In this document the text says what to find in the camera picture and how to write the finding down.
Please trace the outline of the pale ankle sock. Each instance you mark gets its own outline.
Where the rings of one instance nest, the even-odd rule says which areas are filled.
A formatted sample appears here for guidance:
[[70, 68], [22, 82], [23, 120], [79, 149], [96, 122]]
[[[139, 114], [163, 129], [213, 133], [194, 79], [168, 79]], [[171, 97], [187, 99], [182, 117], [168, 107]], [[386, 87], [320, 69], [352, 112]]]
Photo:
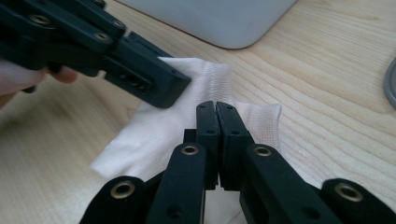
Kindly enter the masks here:
[[148, 180], [163, 171], [186, 129], [196, 127], [195, 108], [213, 101], [234, 106], [255, 142], [279, 148], [278, 121], [282, 105], [255, 105], [233, 98], [232, 72], [225, 63], [198, 58], [165, 58], [165, 63], [191, 78], [191, 83], [169, 108], [145, 102], [130, 122], [92, 162], [99, 175], [112, 179], [129, 175]]

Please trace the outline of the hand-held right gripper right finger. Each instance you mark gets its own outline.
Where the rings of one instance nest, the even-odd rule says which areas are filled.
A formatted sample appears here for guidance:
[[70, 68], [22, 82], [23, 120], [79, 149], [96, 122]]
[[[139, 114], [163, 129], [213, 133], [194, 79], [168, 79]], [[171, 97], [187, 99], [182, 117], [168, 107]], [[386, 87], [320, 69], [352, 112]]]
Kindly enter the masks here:
[[273, 147], [257, 144], [237, 109], [217, 103], [220, 184], [238, 190], [248, 224], [342, 224]]

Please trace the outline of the brown tray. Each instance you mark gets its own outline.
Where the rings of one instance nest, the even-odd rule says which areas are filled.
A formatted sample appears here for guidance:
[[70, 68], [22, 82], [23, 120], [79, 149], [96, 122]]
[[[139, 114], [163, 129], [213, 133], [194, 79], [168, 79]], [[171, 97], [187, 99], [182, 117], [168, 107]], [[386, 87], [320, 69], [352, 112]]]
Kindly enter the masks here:
[[389, 104], [396, 110], [396, 57], [389, 65], [384, 77], [384, 94]]

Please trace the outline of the white divided storage box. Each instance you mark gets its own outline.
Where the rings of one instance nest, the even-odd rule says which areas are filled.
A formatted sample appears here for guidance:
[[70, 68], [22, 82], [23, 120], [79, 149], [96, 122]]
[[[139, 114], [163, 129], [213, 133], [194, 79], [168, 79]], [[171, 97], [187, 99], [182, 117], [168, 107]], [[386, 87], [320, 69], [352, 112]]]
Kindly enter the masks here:
[[297, 0], [118, 0], [225, 49], [257, 42]]

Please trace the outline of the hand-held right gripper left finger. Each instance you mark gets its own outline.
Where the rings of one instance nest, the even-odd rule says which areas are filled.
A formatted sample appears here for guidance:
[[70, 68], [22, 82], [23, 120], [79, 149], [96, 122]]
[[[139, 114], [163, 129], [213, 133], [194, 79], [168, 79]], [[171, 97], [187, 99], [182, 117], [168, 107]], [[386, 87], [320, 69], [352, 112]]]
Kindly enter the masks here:
[[215, 103], [195, 109], [196, 127], [184, 132], [163, 172], [145, 224], [203, 224], [205, 191], [217, 185], [219, 122]]

